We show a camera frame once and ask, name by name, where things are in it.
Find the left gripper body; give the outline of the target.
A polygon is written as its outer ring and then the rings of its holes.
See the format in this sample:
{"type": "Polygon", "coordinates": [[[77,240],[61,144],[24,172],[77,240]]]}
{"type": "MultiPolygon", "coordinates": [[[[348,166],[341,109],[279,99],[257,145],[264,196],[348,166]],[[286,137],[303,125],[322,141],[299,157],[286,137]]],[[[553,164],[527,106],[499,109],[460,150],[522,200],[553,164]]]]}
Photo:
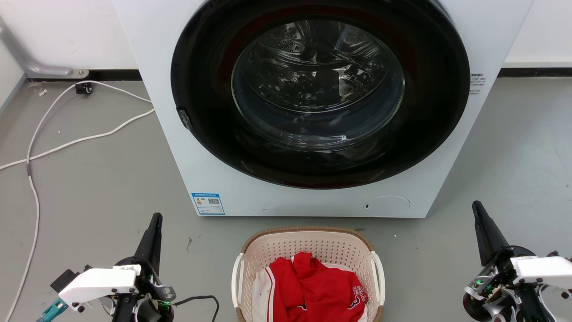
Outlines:
{"type": "Polygon", "coordinates": [[[173,287],[159,279],[160,257],[129,257],[113,269],[135,271],[134,286],[126,292],[112,291],[113,322],[173,322],[176,298],[173,287]]]}

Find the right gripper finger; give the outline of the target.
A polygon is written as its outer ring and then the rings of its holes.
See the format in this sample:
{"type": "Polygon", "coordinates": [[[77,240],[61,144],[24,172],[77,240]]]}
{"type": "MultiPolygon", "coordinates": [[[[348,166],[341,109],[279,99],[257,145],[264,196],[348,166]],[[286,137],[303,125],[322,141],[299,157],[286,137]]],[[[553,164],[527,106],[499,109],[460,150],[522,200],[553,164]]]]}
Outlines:
{"type": "Polygon", "coordinates": [[[480,263],[483,267],[489,263],[506,265],[511,249],[495,221],[489,216],[482,202],[472,202],[475,219],[475,233],[480,263]]]}

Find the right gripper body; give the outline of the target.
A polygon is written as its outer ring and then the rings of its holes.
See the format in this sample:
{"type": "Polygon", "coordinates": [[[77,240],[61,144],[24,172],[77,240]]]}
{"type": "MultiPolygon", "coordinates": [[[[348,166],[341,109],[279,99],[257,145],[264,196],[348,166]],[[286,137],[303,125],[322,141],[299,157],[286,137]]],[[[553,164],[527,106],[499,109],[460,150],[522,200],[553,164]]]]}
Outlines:
{"type": "Polygon", "coordinates": [[[463,307],[478,322],[543,322],[540,257],[520,246],[479,246],[482,271],[464,289],[463,307]]]}

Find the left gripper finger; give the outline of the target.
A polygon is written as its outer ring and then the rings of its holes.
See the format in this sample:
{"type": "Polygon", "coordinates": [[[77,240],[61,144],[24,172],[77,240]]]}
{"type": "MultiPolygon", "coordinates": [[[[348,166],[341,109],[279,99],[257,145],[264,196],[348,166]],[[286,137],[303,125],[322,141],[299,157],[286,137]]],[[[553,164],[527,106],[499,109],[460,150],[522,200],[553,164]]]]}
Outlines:
{"type": "Polygon", "coordinates": [[[160,272],[162,226],[163,215],[154,213],[134,254],[137,258],[147,260],[157,275],[160,272]]]}

